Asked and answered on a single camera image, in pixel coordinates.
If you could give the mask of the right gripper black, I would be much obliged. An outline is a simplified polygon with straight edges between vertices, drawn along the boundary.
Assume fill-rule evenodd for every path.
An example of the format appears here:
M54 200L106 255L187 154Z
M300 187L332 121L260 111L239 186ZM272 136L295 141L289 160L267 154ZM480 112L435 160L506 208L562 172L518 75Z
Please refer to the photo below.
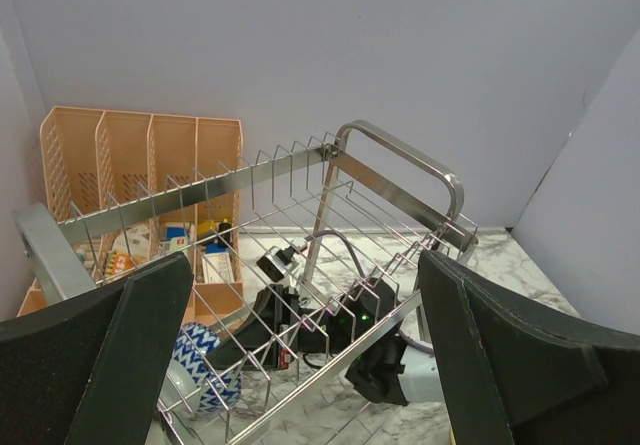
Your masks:
M336 296L326 309L300 308L298 315L307 319L297 329L291 343L296 355L337 355L368 332L393 311L399 301L395 290L382 278L370 278L366 285L356 285ZM266 345L280 326L280 288L261 290L249 314L235 333L207 354L216 370L225 370L250 353L265 370L277 370L280 345L274 340Z

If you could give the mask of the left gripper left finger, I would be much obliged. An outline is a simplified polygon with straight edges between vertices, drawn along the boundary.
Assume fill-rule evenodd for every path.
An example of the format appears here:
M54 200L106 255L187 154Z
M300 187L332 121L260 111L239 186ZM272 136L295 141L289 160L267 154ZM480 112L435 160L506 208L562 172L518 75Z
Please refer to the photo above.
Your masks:
M2 443L144 443L191 287L176 252L2 322Z

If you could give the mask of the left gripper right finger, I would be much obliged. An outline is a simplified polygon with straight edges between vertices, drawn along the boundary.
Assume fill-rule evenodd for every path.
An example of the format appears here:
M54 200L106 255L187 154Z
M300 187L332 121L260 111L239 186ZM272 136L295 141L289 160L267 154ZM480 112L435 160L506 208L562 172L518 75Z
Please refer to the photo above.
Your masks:
M639 337L496 284L440 252L418 285L458 444L636 444Z

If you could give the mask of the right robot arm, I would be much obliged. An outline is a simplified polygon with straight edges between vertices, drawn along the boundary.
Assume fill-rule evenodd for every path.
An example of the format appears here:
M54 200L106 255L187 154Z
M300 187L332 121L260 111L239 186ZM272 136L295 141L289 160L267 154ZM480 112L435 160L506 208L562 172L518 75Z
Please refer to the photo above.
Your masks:
M236 364L281 371L296 357L336 356L398 304L394 289L380 278L339 295L325 310L304 307L297 291L275 285L258 293L249 316L206 360L217 371ZM349 364L346 378L370 402L406 406L414 401L410 360L417 358L421 369L435 373L436 367L426 363L433 357L428 345L411 343L396 325Z

